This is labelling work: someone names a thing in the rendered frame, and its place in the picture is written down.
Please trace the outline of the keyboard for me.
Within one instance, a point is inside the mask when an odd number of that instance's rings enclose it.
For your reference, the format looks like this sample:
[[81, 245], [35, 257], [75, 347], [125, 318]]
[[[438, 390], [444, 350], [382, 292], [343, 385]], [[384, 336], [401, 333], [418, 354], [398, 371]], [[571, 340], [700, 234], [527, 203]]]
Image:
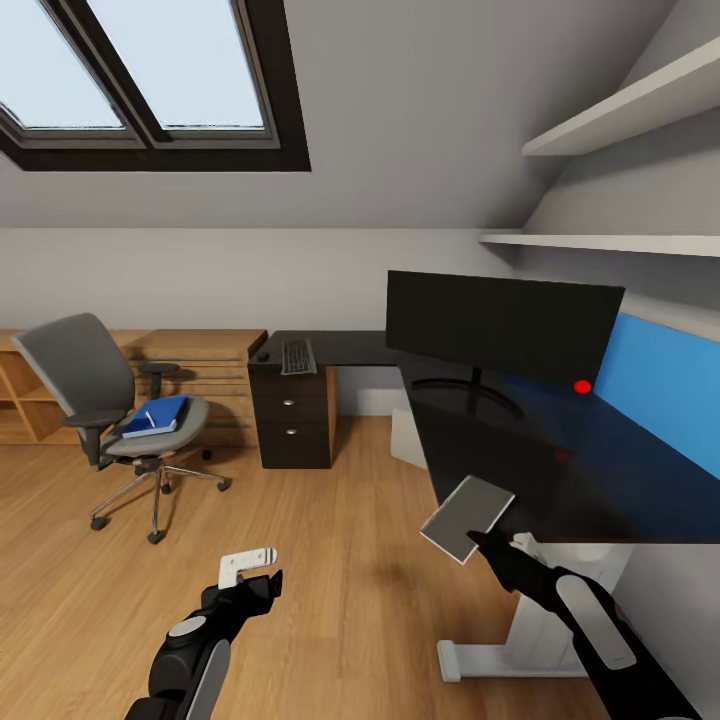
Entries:
[[310, 338], [284, 340], [283, 374], [304, 372], [313, 374], [317, 372]]

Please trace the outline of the folder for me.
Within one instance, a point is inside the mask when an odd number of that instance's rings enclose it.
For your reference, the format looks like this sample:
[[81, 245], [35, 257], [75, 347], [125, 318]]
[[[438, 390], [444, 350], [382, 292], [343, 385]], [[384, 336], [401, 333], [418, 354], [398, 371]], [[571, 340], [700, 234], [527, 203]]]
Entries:
[[188, 395], [147, 401], [124, 430], [123, 437], [128, 439], [174, 431], [188, 402]]

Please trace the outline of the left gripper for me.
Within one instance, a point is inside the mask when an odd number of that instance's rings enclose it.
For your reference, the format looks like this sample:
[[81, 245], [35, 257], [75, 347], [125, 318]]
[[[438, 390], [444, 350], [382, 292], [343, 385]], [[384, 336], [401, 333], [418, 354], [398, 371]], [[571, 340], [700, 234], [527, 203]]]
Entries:
[[246, 578], [243, 583], [227, 589], [219, 585], [209, 586], [201, 594], [201, 608], [209, 607], [215, 601], [228, 601], [239, 612], [239, 627], [250, 616], [270, 612], [275, 597], [281, 597], [283, 571], [279, 569], [273, 577], [268, 575]]

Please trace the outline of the notebook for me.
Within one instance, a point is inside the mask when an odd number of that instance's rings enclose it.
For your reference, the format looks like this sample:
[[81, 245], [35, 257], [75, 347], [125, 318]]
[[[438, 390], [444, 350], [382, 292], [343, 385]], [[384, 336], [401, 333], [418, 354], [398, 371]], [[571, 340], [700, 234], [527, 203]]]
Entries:
[[452, 493], [420, 534], [464, 566], [479, 548], [468, 532], [487, 535], [515, 495], [473, 476]]

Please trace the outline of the monitor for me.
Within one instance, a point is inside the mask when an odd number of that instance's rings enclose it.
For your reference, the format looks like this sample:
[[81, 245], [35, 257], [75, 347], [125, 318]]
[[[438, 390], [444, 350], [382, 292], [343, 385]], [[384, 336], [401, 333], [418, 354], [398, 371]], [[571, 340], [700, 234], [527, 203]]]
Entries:
[[386, 348], [592, 393], [626, 288], [388, 270]]

